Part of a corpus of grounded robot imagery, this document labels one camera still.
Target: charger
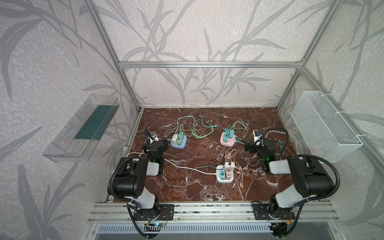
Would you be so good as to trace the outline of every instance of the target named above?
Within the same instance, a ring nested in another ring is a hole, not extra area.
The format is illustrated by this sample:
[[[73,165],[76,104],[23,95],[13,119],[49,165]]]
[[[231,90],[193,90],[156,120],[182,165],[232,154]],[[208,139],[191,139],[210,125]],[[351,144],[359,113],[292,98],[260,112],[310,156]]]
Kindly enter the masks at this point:
[[[230,180],[231,176],[231,171],[229,169],[225,170],[225,179]]]
[[[220,137],[220,144],[227,147],[233,147],[236,142],[236,135],[233,135],[232,138],[229,138],[230,131],[229,130],[227,131],[227,130],[225,132],[222,132]]]
[[[233,172],[233,170],[235,169],[235,163],[234,162],[225,162],[224,163],[224,170],[229,170],[231,172]]]
[[[225,180],[225,171],[224,170],[220,170],[220,179]]]
[[[172,143],[173,143],[173,145],[177,145],[177,137],[178,137],[178,135],[177,134],[174,134],[173,136],[172,136]]]

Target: vent grille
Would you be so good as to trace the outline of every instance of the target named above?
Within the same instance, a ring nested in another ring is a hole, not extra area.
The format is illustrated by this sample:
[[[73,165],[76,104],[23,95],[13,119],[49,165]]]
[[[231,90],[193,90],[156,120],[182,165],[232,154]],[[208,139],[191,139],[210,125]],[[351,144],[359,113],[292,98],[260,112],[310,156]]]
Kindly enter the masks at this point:
[[[145,228],[145,223],[138,224],[142,232],[150,232]],[[270,223],[168,223],[162,227],[162,233],[269,233]],[[103,223],[100,224],[98,233],[137,233],[132,223]]]

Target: black cable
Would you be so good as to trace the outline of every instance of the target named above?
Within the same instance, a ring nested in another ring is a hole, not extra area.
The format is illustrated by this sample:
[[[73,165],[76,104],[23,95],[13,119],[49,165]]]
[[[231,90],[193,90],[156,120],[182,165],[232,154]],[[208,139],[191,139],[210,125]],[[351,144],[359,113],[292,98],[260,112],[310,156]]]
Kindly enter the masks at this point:
[[[296,215],[295,222],[293,223],[292,227],[288,230],[288,232],[286,232],[285,234],[281,235],[281,237],[279,235],[277,235],[275,237],[277,237],[277,238],[284,238],[284,237],[289,235],[294,230],[294,228],[296,227],[297,221],[299,220],[299,216],[300,216],[301,210],[303,209],[303,206],[304,206],[304,204],[302,204],[300,206],[299,211],[297,212],[297,215]]]
[[[142,237],[144,237],[145,239],[154,239],[155,237],[157,237],[158,233],[156,234],[156,236],[151,237],[151,238],[149,238],[148,235],[145,236],[145,234],[139,229],[139,227],[137,226],[135,220],[133,219],[133,215],[132,215],[132,212],[131,212],[131,209],[130,209],[130,205],[127,204],[126,206],[127,206],[127,209],[128,209],[129,216],[130,216],[130,218],[131,218],[131,220],[132,220],[132,223],[133,223],[133,225],[135,226],[136,230],[139,232],[139,234],[140,234]]]
[[[279,228],[285,228],[285,227],[286,227],[286,225],[281,226],[281,227],[274,227],[274,226],[272,226],[272,229],[279,229]]]
[[[320,200],[320,199],[330,197],[339,189],[339,187],[340,187],[340,175],[339,175],[339,172],[336,170],[336,168],[330,162],[328,162],[327,160],[325,160],[321,157],[309,155],[309,154],[294,155],[294,157],[311,157],[311,158],[317,159],[317,160],[327,164],[332,169],[333,174],[335,175],[335,179],[336,179],[335,185],[329,193],[321,195],[321,196],[317,196],[317,197],[310,197],[310,198],[308,198],[308,201]]]
[[[115,192],[115,189],[114,189],[114,183],[115,183],[115,178],[116,178],[117,173],[120,171],[120,169],[121,169],[123,166],[125,166],[131,159],[134,159],[134,158],[137,158],[137,157],[129,157],[129,158],[126,158],[126,159],[122,160],[122,161],[118,164],[118,166],[116,167],[115,171],[112,173],[111,179],[110,179],[110,181],[109,181],[109,190],[111,191],[111,195],[112,195],[114,198],[116,198],[116,199],[118,199],[118,200],[120,200],[120,201],[133,203],[134,205],[136,205],[136,207],[131,206],[131,205],[130,205],[130,207],[132,207],[133,209],[139,209],[139,208],[142,207],[141,204],[140,204],[139,202],[137,202],[137,201],[135,201],[135,200],[133,200],[133,199],[131,199],[131,200],[129,201],[127,198],[119,196],[119,195]]]
[[[155,138],[153,138],[153,137],[149,134],[148,129],[146,129],[146,128],[144,128],[144,134],[145,134],[145,136],[146,136],[146,139],[148,139],[148,137],[149,137],[150,139],[155,140]]]
[[[314,155],[309,155],[309,154],[299,154],[299,155],[295,155],[294,157],[311,157],[311,158],[317,159],[317,160],[327,164],[332,169],[333,174],[335,175],[335,178],[336,178],[335,185],[333,186],[333,188],[331,189],[331,191],[329,193],[321,195],[321,196],[317,196],[317,197],[309,197],[309,198],[307,198],[308,202],[309,201],[320,200],[320,199],[324,199],[324,198],[330,197],[339,189],[339,187],[340,187],[340,175],[339,175],[339,172],[336,170],[336,168],[330,162],[328,162],[327,160],[325,160],[325,159],[323,159],[321,157],[314,156]],[[293,226],[288,230],[288,232],[286,234],[282,235],[282,237],[279,237],[279,236],[276,236],[276,237],[283,238],[283,237],[287,236],[288,234],[290,234],[293,231],[293,229],[295,228],[295,226],[297,224],[297,221],[299,220],[300,212],[303,209],[304,204],[305,203],[300,205],[299,211],[297,212],[297,215],[296,215],[296,220],[293,223]]]
[[[280,154],[280,157],[282,157],[282,156],[283,156],[283,153],[284,153],[284,151],[285,151],[285,148],[287,147],[287,144],[288,144],[288,142],[289,142],[289,134],[288,134],[288,131],[287,131],[287,130],[285,130],[285,129],[282,128],[282,127],[274,127],[274,128],[272,128],[272,129],[269,129],[266,133],[264,133],[264,134],[262,135],[261,138],[264,138],[265,135],[267,135],[270,131],[275,130],[275,129],[283,130],[283,131],[285,132],[285,135],[286,135],[286,137],[285,137],[285,143],[284,143],[284,145],[283,145],[283,148],[281,149],[281,154]]]

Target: blue power strip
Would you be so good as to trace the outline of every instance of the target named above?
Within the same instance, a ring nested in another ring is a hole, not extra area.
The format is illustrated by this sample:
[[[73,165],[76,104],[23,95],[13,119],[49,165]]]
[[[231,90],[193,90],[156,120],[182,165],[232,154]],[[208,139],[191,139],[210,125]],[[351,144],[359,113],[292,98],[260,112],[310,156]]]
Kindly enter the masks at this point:
[[[174,145],[174,144],[172,143],[172,141],[170,142],[170,145],[171,145],[172,147],[174,147],[174,148],[177,148],[177,149],[183,149],[183,148],[185,148],[186,143],[187,143],[187,136],[184,135],[184,137],[183,137],[183,141],[181,142],[181,145]]]

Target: pink power strip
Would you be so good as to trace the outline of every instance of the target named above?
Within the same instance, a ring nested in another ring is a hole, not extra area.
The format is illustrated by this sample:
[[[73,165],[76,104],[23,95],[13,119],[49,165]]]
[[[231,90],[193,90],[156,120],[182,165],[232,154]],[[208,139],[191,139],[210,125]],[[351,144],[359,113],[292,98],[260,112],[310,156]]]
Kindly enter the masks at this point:
[[[224,135],[225,135],[225,132],[223,132],[221,134],[220,144],[224,145],[224,146],[227,146],[227,147],[233,147],[235,145],[235,142],[236,142],[236,136],[233,135],[233,138],[228,138],[228,142],[224,142]]]

